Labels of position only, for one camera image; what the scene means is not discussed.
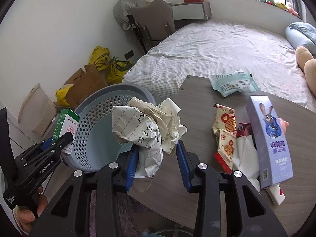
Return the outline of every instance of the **bed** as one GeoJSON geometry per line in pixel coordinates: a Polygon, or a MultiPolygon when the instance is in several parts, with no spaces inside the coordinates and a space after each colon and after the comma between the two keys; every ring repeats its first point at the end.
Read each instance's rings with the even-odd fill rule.
{"type": "Polygon", "coordinates": [[[243,24],[209,20],[187,25],[141,57],[123,82],[145,87],[158,104],[173,98],[187,75],[208,77],[244,67],[261,91],[316,112],[316,99],[290,43],[243,24]]]}

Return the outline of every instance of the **human hand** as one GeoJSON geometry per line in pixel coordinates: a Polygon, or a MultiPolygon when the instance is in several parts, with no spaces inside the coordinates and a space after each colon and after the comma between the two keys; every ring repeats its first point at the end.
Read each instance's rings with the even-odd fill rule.
{"type": "MultiPolygon", "coordinates": [[[[38,188],[37,193],[39,195],[38,204],[37,204],[37,215],[40,216],[44,209],[46,208],[48,201],[43,192],[43,187],[38,188]]],[[[17,210],[17,219],[21,223],[23,229],[27,232],[30,232],[33,228],[32,222],[35,220],[35,216],[30,210],[18,209],[17,210]]]]}
{"type": "Polygon", "coordinates": [[[286,127],[289,126],[289,123],[287,121],[284,121],[282,118],[279,118],[279,121],[280,121],[280,125],[281,125],[281,128],[284,132],[284,134],[286,133],[286,127]]]}

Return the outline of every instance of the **perforated plastic basket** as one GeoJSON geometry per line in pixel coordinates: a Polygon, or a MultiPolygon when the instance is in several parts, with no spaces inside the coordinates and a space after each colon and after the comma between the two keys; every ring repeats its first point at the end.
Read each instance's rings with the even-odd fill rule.
{"type": "Polygon", "coordinates": [[[115,161],[121,152],[130,150],[131,143],[121,145],[113,136],[112,108],[126,106],[133,97],[155,104],[154,97],[145,88],[116,84],[95,92],[75,109],[80,122],[72,154],[64,157],[69,166],[95,172],[115,161]]]}

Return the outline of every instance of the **red and white food package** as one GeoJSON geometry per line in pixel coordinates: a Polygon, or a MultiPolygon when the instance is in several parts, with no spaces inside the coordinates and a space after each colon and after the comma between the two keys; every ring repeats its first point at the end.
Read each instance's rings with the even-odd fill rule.
{"type": "Polygon", "coordinates": [[[235,110],[223,105],[215,104],[217,112],[213,122],[213,132],[216,136],[219,136],[220,129],[224,129],[229,133],[236,135],[236,117],[235,110]]]}
{"type": "Polygon", "coordinates": [[[237,129],[237,137],[253,135],[250,123],[241,122],[237,129]]]}
{"type": "Polygon", "coordinates": [[[236,146],[236,135],[224,129],[219,130],[218,149],[215,158],[226,173],[230,174],[233,168],[233,156],[236,146]]]}
{"type": "Polygon", "coordinates": [[[272,202],[275,206],[280,205],[285,200],[284,193],[278,184],[271,185],[266,190],[268,194],[270,195],[272,202]]]}

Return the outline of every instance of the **rabbit cartoon character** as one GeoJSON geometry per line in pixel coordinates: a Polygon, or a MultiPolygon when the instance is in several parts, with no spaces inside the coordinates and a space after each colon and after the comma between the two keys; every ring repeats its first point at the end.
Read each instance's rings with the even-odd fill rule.
{"type": "Polygon", "coordinates": [[[273,106],[269,107],[269,113],[266,114],[265,112],[265,106],[263,103],[259,104],[260,109],[263,114],[263,120],[265,121],[265,130],[267,132],[267,135],[270,137],[278,137],[282,134],[281,127],[277,123],[277,119],[271,115],[273,106]]]}

